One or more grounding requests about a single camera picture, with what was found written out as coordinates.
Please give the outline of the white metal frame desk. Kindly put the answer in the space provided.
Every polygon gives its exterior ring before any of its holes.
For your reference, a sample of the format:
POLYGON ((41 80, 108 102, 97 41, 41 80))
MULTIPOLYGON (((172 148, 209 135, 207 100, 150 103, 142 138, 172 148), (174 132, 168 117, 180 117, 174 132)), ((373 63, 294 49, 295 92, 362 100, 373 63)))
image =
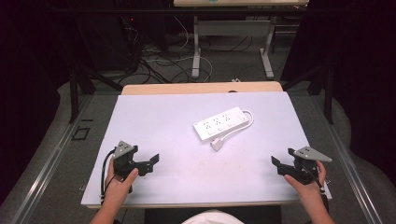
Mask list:
MULTIPOLYGON (((181 8, 292 8, 298 9, 309 3, 309 0, 174 0, 175 7, 181 8)), ((268 52, 275 34, 277 16, 265 16, 263 19, 254 20, 253 17, 245 16, 243 20, 217 20, 204 19, 201 16, 193 17, 193 43, 194 55, 192 61, 191 77, 200 76, 201 48, 199 46, 201 36, 261 36, 265 38, 265 45, 260 49, 264 74, 270 80, 274 78, 274 72, 268 58, 268 52)))

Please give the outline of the white power strip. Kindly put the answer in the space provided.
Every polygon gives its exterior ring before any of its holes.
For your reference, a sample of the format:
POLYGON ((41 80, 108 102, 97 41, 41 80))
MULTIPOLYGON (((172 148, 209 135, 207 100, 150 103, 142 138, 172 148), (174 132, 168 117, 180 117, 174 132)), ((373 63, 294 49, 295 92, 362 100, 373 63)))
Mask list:
POLYGON ((247 110, 236 106, 207 119, 195 122, 193 128, 205 143, 248 126, 253 117, 247 110))

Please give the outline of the person's white clothing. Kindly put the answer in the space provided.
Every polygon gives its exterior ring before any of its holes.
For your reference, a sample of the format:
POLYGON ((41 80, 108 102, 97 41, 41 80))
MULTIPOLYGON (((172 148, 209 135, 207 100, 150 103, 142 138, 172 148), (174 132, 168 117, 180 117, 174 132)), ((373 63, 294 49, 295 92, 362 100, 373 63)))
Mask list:
POLYGON ((208 210, 190 217, 181 224, 245 224, 238 218, 221 212, 220 210, 208 210))

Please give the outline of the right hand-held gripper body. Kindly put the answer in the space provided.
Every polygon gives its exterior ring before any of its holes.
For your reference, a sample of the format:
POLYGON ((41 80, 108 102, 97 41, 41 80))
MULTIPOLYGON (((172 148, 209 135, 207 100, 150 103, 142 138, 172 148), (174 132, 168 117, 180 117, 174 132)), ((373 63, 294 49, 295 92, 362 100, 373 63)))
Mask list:
POLYGON ((332 162, 330 157, 312 147, 289 148, 288 153, 294 158, 290 175, 304 185, 318 182, 318 161, 332 162))

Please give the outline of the black curtain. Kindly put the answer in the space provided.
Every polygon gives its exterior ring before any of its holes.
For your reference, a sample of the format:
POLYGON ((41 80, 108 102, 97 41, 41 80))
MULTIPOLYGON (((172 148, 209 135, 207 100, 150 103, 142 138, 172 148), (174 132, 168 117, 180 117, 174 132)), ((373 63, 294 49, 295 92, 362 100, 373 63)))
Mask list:
POLYGON ((0 0, 0 205, 35 155, 68 81, 39 0, 0 0))
POLYGON ((351 124, 350 149, 396 186, 396 0, 309 0, 309 8, 358 7, 349 18, 305 17, 281 78, 314 68, 350 23, 334 69, 333 97, 351 124))

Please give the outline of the person's left hand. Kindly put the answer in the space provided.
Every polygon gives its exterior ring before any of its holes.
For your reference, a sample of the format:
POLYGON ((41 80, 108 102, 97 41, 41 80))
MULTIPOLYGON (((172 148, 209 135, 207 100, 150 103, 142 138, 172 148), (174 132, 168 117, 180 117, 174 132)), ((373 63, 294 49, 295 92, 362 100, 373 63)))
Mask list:
POLYGON ((107 188, 105 192, 104 205, 120 207, 129 193, 129 189, 138 176, 138 169, 134 168, 128 176, 122 180, 116 178, 113 161, 110 161, 107 170, 107 188))

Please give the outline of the person's right hand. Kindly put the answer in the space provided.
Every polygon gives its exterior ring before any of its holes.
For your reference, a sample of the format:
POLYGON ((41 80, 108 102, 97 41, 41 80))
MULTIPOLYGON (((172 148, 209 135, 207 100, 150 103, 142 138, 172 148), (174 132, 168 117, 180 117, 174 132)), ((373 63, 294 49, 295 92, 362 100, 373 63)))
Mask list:
POLYGON ((298 192, 300 200, 304 196, 320 195, 320 189, 324 186, 326 170, 321 161, 317 161, 318 166, 318 183, 313 182, 304 185, 289 175, 285 175, 284 179, 298 192))

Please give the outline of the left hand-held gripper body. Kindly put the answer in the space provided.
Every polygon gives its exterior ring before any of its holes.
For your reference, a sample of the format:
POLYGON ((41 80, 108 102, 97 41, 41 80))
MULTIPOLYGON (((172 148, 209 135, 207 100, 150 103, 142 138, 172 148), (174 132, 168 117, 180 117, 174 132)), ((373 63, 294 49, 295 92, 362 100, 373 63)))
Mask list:
POLYGON ((134 169, 137 169, 134 162, 134 154, 138 151, 138 146, 131 146, 120 141, 115 148, 113 169, 118 180, 125 179, 134 169))

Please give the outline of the black crossbar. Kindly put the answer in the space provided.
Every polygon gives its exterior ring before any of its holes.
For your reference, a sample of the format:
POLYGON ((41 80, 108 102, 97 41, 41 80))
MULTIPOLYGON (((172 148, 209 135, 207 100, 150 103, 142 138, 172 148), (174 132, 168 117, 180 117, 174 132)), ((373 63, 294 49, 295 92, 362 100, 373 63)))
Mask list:
POLYGON ((356 7, 346 8, 306 8, 306 9, 292 9, 292 8, 166 8, 166 9, 84 9, 84 8, 57 8, 51 7, 49 11, 63 14, 115 14, 115 15, 136 15, 136 16, 224 16, 224 15, 241 15, 241 16, 278 16, 278 15, 297 15, 308 17, 326 17, 338 16, 357 11, 356 7))

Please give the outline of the black metal stand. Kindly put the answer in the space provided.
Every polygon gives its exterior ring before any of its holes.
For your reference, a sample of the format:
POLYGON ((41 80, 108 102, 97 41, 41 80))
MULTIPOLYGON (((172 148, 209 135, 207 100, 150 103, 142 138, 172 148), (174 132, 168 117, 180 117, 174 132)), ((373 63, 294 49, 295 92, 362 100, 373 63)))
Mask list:
POLYGON ((307 72, 293 78, 286 84, 282 84, 282 89, 287 91, 298 83, 311 78, 312 81, 309 84, 307 91, 309 95, 319 95, 322 90, 325 90, 324 103, 323 103, 323 115, 326 120, 333 125, 332 120, 332 93, 333 93, 333 78, 334 78, 334 66, 330 63, 321 63, 307 72))
POLYGON ((116 91, 121 91, 123 89, 120 84, 115 83, 114 81, 85 65, 79 65, 76 63, 68 68, 68 73, 71 100, 70 123, 73 123, 79 114, 78 89, 82 89, 82 91, 86 94, 95 93, 95 87, 93 86, 92 79, 97 79, 116 91))

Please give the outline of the black equipment cabinet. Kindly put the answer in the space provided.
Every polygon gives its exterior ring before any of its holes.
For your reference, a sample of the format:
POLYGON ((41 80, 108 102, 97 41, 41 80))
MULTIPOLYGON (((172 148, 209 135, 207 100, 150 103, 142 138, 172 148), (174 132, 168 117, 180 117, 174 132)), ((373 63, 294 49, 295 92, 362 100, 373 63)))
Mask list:
POLYGON ((124 17, 80 16, 76 23, 97 70, 137 69, 142 35, 124 17))

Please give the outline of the wooden table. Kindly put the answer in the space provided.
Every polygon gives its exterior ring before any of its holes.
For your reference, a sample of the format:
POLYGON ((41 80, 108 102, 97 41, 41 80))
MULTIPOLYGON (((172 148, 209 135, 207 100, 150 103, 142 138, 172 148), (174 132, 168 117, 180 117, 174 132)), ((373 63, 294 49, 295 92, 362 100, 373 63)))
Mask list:
POLYGON ((116 147, 119 138, 131 140, 132 132, 121 127, 120 119, 128 119, 132 116, 120 111, 122 96, 172 96, 175 98, 176 96, 199 96, 200 94, 235 96, 237 93, 245 92, 280 93, 282 91, 282 87, 276 81, 126 85, 121 89, 121 94, 113 109, 81 204, 89 208, 100 207, 99 194, 101 190, 96 186, 99 185, 101 171, 107 171, 108 162, 105 161, 105 155, 110 149, 116 147))

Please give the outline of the white table mat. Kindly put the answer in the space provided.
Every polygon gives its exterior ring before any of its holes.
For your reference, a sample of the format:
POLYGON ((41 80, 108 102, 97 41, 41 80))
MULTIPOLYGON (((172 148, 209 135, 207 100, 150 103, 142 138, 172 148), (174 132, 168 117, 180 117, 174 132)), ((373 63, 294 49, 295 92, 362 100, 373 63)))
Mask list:
POLYGON ((100 204, 106 154, 119 141, 138 147, 137 161, 154 155, 152 173, 138 178, 127 207, 233 206, 294 203, 296 191, 272 158, 290 164, 289 149, 308 144, 289 96, 283 91, 119 96, 100 146, 82 204, 100 204), (253 124, 215 151, 193 128, 197 121, 235 106, 253 124))

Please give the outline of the aluminium floor rail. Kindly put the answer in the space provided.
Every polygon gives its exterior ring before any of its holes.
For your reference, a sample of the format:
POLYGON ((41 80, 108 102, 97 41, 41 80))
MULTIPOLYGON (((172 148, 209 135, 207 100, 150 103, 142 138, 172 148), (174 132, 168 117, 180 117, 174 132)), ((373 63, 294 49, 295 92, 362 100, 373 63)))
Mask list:
POLYGON ((368 224, 383 224, 382 218, 376 211, 376 208, 364 186, 361 178, 358 174, 357 167, 350 157, 350 154, 343 144, 340 136, 335 130, 334 126, 329 123, 324 115, 324 107, 321 103, 319 96, 311 96, 311 101, 313 102, 317 113, 322 120, 322 123, 326 127, 332 141, 335 143, 335 154, 341 166, 343 167, 346 178, 352 188, 354 195, 360 205, 361 211, 363 212, 368 224))
POLYGON ((8 194, 1 210, 7 208, 7 224, 26 224, 61 161, 72 134, 77 129, 80 116, 90 105, 91 95, 79 97, 78 115, 69 122, 71 100, 61 97, 61 104, 35 155, 13 190, 8 194))

